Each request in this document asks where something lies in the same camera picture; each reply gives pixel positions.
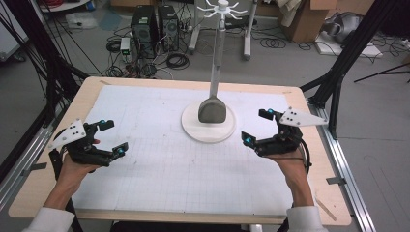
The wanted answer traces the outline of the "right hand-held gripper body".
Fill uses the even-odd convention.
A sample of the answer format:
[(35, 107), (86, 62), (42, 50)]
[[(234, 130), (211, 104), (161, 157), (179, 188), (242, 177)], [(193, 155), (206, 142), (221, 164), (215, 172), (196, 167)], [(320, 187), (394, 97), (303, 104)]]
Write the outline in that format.
[(303, 142), (300, 127), (326, 125), (328, 121), (303, 110), (289, 107), (283, 113), (280, 112), (280, 119), (276, 123), (278, 131), (273, 137), (256, 140), (254, 151), (259, 157), (295, 151)]

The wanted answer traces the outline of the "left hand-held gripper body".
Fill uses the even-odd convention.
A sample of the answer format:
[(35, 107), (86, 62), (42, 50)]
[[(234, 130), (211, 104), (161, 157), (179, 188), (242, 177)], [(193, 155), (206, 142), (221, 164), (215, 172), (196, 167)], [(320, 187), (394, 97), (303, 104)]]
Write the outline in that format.
[(76, 163), (109, 166), (113, 161), (112, 152), (100, 150), (95, 146), (97, 131), (94, 131), (94, 124), (76, 119), (56, 135), (49, 148), (66, 148)]

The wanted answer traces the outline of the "white utensil rack stand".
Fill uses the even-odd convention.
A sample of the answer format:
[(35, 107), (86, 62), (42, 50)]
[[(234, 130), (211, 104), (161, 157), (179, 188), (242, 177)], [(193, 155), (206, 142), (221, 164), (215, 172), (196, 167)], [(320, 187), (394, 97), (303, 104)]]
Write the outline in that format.
[[(235, 8), (238, 3), (230, 6), (227, 0), (218, 0), (216, 5), (207, 1), (208, 9), (198, 9), (202, 12), (210, 12), (209, 17), (217, 15), (219, 17), (217, 21), (217, 28), (220, 19), (226, 21), (228, 15), (234, 19), (239, 19), (236, 14), (244, 14), (245, 11), (236, 11)], [(226, 119), (220, 124), (201, 123), (198, 120), (198, 108), (201, 102), (194, 101), (188, 105), (182, 113), (181, 123), (184, 131), (193, 139), (204, 143), (219, 143), (227, 139), (236, 130), (236, 118), (234, 112), (226, 106)]]

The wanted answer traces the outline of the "person's right hand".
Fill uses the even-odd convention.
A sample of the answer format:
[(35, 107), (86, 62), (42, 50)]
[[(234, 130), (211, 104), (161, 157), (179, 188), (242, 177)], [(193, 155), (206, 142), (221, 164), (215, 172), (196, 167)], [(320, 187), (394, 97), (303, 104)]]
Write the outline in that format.
[(278, 164), (294, 195), (307, 194), (310, 191), (303, 155), (299, 150), (281, 155), (269, 155), (268, 158)]

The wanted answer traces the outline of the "white grid mat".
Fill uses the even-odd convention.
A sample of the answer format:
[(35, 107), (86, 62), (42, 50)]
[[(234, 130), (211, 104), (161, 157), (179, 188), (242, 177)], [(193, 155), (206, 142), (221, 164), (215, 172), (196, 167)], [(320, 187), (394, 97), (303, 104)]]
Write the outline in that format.
[(236, 128), (220, 143), (194, 140), (181, 117), (201, 90), (107, 85), (86, 120), (111, 119), (113, 128), (97, 133), (100, 147), (123, 142), (129, 150), (108, 167), (86, 177), (74, 195), (77, 209), (169, 213), (283, 216), (292, 195), (278, 165), (244, 146), (241, 134), (270, 137), (277, 126), (259, 117), (260, 109), (283, 112), (283, 94), (221, 92), (233, 110)]

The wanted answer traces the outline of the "white stand leg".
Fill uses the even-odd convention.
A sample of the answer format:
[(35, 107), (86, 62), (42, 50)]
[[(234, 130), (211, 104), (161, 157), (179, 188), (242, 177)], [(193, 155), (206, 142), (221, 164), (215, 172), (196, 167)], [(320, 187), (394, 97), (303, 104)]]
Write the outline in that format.
[(248, 26), (246, 27), (246, 32), (244, 35), (244, 52), (243, 52), (243, 57), (245, 60), (249, 60), (251, 57), (251, 30), (254, 22), (254, 17), (256, 14), (256, 9), (257, 9), (257, 1), (258, 0), (252, 0), (250, 12), (249, 12), (249, 22)]
[(193, 54), (196, 48), (197, 40), (200, 33), (200, 13), (199, 13), (199, 0), (194, 0), (194, 15), (193, 15), (193, 26), (190, 35), (190, 43), (188, 46), (188, 52)]

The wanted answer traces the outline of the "white flat board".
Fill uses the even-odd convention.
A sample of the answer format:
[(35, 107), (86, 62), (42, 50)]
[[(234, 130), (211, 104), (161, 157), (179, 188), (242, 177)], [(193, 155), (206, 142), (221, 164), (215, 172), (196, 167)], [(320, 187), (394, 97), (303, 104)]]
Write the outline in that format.
[(345, 50), (360, 52), (360, 56), (364, 58), (381, 58), (383, 53), (373, 44), (368, 43), (364, 47), (353, 46), (349, 48), (347, 45), (343, 46), (338, 43), (333, 37), (329, 36), (326, 32), (320, 33), (315, 39), (315, 47), (321, 55), (339, 56)]

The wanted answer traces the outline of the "thin wooden stick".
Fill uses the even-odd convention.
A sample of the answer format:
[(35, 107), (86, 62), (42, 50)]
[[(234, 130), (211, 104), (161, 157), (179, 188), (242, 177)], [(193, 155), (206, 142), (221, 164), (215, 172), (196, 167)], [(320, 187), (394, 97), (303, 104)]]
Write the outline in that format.
[(316, 197), (315, 205), (319, 207), (321, 217), (327, 224), (337, 222), (337, 208), (332, 202)]

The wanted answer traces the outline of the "black tripod leg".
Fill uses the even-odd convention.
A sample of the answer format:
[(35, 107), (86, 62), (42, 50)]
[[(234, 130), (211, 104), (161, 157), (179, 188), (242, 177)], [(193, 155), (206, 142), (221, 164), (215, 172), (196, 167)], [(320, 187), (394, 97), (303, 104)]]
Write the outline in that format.
[(377, 72), (377, 73), (374, 73), (374, 74), (371, 74), (371, 75), (368, 75), (368, 76), (365, 76), (365, 77), (356, 79), (356, 80), (354, 80), (354, 83), (357, 83), (357, 82), (360, 82), (360, 81), (363, 81), (363, 80), (366, 80), (366, 79), (375, 77), (375, 76), (377, 76), (377, 75), (410, 74), (410, 70), (408, 70), (408, 71), (402, 71), (402, 70), (401, 70), (401, 68), (403, 68), (403, 67), (405, 67), (405, 66), (407, 66), (407, 65), (410, 65), (410, 62), (405, 63), (405, 64), (403, 64), (403, 65), (399, 65), (399, 66), (390, 68), (390, 69), (387, 69), (387, 70), (384, 70), (384, 71), (382, 71), (382, 72)]

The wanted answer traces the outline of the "cardboard box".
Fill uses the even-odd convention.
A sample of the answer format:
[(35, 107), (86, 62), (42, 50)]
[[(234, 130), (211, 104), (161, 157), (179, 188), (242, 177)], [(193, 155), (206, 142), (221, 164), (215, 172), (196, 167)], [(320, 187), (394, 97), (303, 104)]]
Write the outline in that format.
[(337, 0), (275, 0), (280, 11), (279, 25), (286, 38), (295, 43), (312, 43)]

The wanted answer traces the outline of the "black computer tower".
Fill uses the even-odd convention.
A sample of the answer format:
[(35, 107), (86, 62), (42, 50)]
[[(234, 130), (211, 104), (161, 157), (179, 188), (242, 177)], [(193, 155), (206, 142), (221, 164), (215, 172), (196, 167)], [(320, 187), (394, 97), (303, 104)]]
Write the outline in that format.
[(138, 5), (132, 16), (131, 29), (138, 54), (147, 59), (155, 58), (155, 46), (159, 41), (155, 7)]
[(179, 19), (170, 5), (158, 6), (159, 29), (164, 51), (179, 49)]

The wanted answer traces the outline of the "grey bag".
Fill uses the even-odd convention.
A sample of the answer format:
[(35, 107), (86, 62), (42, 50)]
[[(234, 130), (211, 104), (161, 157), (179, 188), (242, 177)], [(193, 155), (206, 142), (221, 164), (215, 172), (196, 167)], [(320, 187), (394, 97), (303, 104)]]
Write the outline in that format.
[(344, 12), (335, 13), (324, 21), (320, 31), (325, 32), (337, 43), (344, 44), (356, 31), (363, 17), (359, 14)]

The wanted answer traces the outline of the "clear plastic bag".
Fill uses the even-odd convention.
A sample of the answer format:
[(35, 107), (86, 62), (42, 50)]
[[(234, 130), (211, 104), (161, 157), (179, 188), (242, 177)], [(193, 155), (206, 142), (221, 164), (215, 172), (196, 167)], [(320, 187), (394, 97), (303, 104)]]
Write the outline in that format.
[(93, 29), (98, 26), (96, 19), (88, 12), (67, 14), (66, 20), (73, 29)]

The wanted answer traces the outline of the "white cabinet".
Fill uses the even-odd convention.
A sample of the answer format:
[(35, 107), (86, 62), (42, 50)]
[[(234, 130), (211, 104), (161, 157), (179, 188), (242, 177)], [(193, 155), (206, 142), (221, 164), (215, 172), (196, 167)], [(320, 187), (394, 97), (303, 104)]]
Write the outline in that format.
[(28, 37), (12, 12), (4, 1), (0, 0), (0, 62), (7, 61), (20, 48), (14, 35), (17, 35), (24, 43), (28, 41)]

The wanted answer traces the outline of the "black metal frame post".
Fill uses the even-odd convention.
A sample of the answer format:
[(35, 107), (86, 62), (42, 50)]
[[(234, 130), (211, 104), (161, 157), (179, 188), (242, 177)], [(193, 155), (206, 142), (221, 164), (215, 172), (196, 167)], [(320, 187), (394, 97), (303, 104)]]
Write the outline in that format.
[(399, 0), (375, 0), (332, 67), (322, 76), (300, 87), (303, 92), (317, 87), (315, 94), (308, 99), (317, 108), (324, 108), (327, 100), (332, 98), (328, 130), (333, 139), (337, 139), (337, 115), (343, 79), (398, 4)]
[(77, 76), (80, 80), (85, 80), (89, 74), (70, 64), (57, 50), (30, 0), (0, 0), (0, 6), (8, 7), (9, 12), (15, 17), (41, 59), (32, 56), (31, 48), (22, 41), (11, 23), (1, 16), (0, 23), (25, 50), (38, 77), (43, 77), (46, 81), (46, 105), (44, 109), (0, 164), (0, 184), (2, 184), (21, 157), (30, 138), (34, 137), (34, 133), (43, 125), (49, 126), (56, 118), (57, 104), (62, 100), (72, 100), (78, 92), (80, 85), (74, 77)]

